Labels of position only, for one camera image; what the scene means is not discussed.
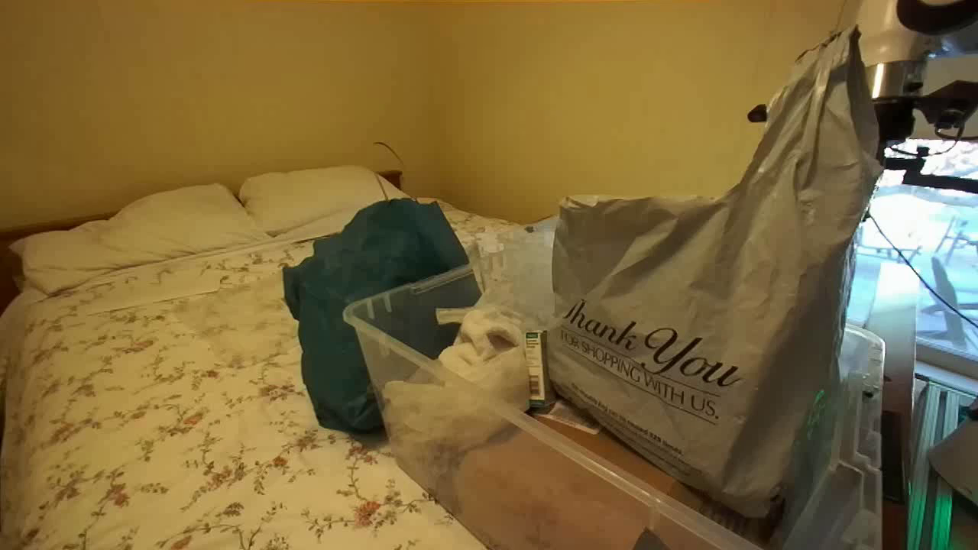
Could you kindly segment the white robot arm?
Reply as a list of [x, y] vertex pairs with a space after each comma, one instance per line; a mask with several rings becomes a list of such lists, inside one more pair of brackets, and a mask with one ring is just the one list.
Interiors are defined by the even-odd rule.
[[855, 28], [881, 141], [913, 136], [913, 116], [934, 131], [961, 131], [978, 109], [978, 79], [923, 90], [931, 59], [975, 52], [978, 0], [858, 0]]

